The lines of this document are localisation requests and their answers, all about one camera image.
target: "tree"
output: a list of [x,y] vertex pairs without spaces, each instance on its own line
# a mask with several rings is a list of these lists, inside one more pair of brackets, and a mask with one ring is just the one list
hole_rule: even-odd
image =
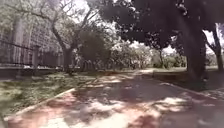
[[9,36],[9,42],[14,42],[15,41],[15,32],[16,26],[18,23],[18,17],[23,17],[21,14],[16,13],[14,9],[7,8],[5,4],[7,4],[8,1],[3,1],[5,2],[4,4],[0,4],[0,30],[9,30],[10,36]]
[[80,38],[83,43],[78,48],[78,54],[83,61],[82,69],[85,70],[87,64],[91,64],[94,70],[100,64],[105,65],[110,48],[113,46],[106,29],[102,26],[88,26],[82,31]]
[[7,7],[27,17],[36,18],[40,22],[50,24],[50,30],[63,52],[63,69],[71,74],[69,65],[72,60],[72,52],[82,42],[80,33],[87,24],[93,22],[91,20],[97,14],[94,10],[94,5],[89,3],[89,9],[86,11],[78,9],[74,0],[40,0],[35,2],[32,0],[20,0],[17,5],[12,6],[8,4]]
[[208,1],[104,0],[102,3],[101,16],[116,22],[124,40],[162,49],[171,44],[172,37],[182,38],[179,43],[187,57],[189,75],[194,80],[203,78],[207,41],[203,30],[211,30],[214,24],[208,17]]
[[135,53],[137,54],[137,60],[140,63],[140,68],[146,68],[149,66],[151,61],[151,49],[149,47],[146,47],[144,45],[138,45],[137,48],[134,49]]
[[217,65],[216,55],[214,55],[214,54],[207,54],[206,55],[206,65],[207,66],[215,66],[215,65]]
[[165,68],[165,53],[163,49],[152,50],[152,65],[154,68]]
[[212,34],[214,38],[214,43],[210,44],[209,42],[206,42],[208,47],[215,53],[216,55],[216,61],[218,65],[218,70],[221,72],[223,71],[223,60],[222,60],[222,49],[219,41],[219,37],[217,34],[216,25],[214,25],[212,29]]

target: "grass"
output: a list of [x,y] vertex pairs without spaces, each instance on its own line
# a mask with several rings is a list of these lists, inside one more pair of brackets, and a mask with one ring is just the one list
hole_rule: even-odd
[[40,103],[48,98],[69,90],[81,87],[108,72],[76,73],[69,77],[64,73],[31,77],[23,80],[0,82],[0,110],[3,116],[11,115],[25,107]]
[[188,79],[186,69],[156,69],[153,72],[153,78],[176,86],[201,92],[206,90],[214,90],[223,87],[223,73],[218,73],[216,67],[206,67],[208,80],[205,82],[192,82]]

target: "park path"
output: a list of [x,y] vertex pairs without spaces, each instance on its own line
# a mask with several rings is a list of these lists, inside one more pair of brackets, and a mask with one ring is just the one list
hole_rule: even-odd
[[223,108],[136,71],[101,77],[6,120],[9,128],[223,128]]

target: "fence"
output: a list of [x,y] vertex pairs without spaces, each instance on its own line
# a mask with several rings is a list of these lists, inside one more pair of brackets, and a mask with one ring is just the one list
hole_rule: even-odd
[[40,50],[36,46],[21,46],[0,40],[0,67],[60,66],[60,54]]

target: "tree branch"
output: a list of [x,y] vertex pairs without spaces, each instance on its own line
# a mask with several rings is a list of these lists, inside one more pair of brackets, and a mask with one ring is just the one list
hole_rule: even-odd
[[86,23],[88,22],[88,17],[90,16],[91,12],[93,11],[93,8],[90,8],[89,11],[87,12],[87,14],[85,15],[83,22],[79,28],[79,30],[77,32],[75,32],[75,35],[73,36],[73,41],[71,44],[70,49],[73,50],[79,40],[79,34],[81,33],[82,29],[84,28],[84,26],[86,25]]
[[90,16],[87,20],[91,20],[94,16],[96,16],[98,14],[99,11],[96,11],[92,16]]
[[65,46],[60,34],[58,33],[58,30],[55,28],[55,22],[52,22],[52,24],[51,24],[51,31],[52,31],[52,33],[54,33],[55,37],[57,38],[58,43],[60,44],[62,50],[65,50],[66,46]]
[[210,44],[208,41],[206,41],[206,44],[208,45],[208,47],[212,50],[212,51],[216,51],[215,46]]
[[40,17],[42,19],[46,19],[46,20],[52,21],[50,17],[48,17],[46,15],[43,15],[41,13],[36,13],[36,12],[25,10],[25,9],[22,9],[22,8],[19,9],[19,8],[16,8],[16,7],[8,5],[8,4],[7,4],[7,6],[10,7],[11,9],[14,9],[14,10],[20,12],[20,13],[27,13],[27,14],[30,13],[33,16],[37,16],[37,17]]
[[74,7],[73,0],[70,0],[70,2],[67,2],[64,0],[64,5],[61,4],[61,11],[63,11],[65,14],[67,14],[72,8]]

